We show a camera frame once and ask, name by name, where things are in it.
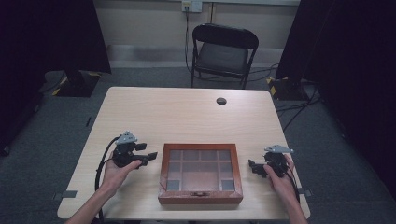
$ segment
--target wrist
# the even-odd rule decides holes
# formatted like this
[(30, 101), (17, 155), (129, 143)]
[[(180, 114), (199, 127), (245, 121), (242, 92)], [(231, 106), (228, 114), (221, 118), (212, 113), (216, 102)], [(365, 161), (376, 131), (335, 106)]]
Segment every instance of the wrist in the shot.
[(108, 200), (116, 194), (117, 189), (112, 188), (111, 185), (102, 184), (96, 192)]

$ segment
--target wooden table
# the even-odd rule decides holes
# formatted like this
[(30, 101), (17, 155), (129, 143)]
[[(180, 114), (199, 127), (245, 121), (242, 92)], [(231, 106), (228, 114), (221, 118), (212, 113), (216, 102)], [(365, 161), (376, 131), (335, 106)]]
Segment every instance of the wooden table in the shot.
[[(226, 105), (218, 105), (223, 97)], [(113, 87), (106, 94), (58, 216), (71, 217), (94, 193), (96, 168), (108, 143), (131, 131), (155, 161), (132, 171), (104, 206), (105, 218), (140, 220), (261, 220), (288, 218), (266, 178), (251, 173), (248, 160), (264, 162), (264, 148), (287, 147), (267, 91)], [(164, 143), (235, 143), (244, 199), (239, 205), (163, 205), (158, 201)], [(295, 173), (298, 186), (300, 180)], [(301, 204), (310, 211), (304, 195)]]

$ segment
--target person's left hand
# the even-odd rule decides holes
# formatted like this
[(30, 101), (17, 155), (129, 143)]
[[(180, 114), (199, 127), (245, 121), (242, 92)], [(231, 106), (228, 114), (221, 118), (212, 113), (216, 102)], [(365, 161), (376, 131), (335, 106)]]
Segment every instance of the person's left hand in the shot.
[(120, 168), (114, 163), (113, 160), (107, 161), (102, 186), (109, 188), (109, 190), (112, 192), (111, 196), (114, 196), (117, 192), (117, 189), (126, 179), (126, 176), (132, 170), (136, 169), (141, 163), (142, 161), (132, 161), (128, 165)]

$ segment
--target chair seat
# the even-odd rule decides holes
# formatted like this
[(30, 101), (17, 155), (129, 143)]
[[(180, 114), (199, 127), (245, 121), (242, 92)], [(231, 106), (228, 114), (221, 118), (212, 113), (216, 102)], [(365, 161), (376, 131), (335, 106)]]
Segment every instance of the chair seat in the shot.
[(197, 69), (219, 70), (244, 75), (248, 50), (204, 43), (196, 61)]

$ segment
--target wall outlet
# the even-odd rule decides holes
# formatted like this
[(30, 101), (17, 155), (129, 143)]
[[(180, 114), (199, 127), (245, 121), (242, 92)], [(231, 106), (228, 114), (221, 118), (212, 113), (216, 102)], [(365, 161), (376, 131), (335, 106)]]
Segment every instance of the wall outlet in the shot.
[(193, 1), (191, 3), (192, 12), (202, 12), (202, 2)]
[(191, 1), (181, 1), (181, 11), (192, 12)]

